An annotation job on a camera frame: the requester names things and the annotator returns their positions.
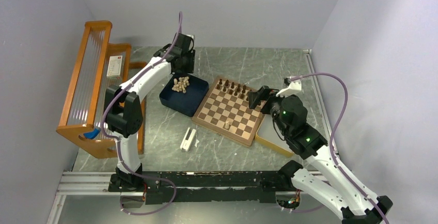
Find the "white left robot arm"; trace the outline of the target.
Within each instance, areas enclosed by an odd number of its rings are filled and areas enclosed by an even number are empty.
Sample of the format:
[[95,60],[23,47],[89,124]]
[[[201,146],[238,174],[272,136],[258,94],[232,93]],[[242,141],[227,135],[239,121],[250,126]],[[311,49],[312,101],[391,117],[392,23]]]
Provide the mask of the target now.
[[172,73],[193,73],[194,41],[193,35],[176,33],[173,42],[156,51],[134,77],[106,89],[101,132],[115,141],[116,174],[128,190],[141,188],[144,178],[136,146],[137,133],[144,123],[141,103],[157,83]]

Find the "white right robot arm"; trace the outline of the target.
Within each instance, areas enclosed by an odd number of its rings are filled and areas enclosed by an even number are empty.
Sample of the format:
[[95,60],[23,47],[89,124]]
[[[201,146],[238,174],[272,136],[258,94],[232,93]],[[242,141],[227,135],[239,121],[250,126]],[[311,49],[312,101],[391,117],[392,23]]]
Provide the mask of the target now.
[[388,196],[367,188],[333,152],[330,144],[307,123],[308,111],[295,94],[283,97],[277,89],[262,86],[248,93],[249,107],[261,107],[270,115],[273,127],[292,152],[315,167],[325,181],[315,177],[300,163],[290,161],[279,170],[279,184],[285,190],[304,191],[330,209],[342,223],[388,222],[393,206]]

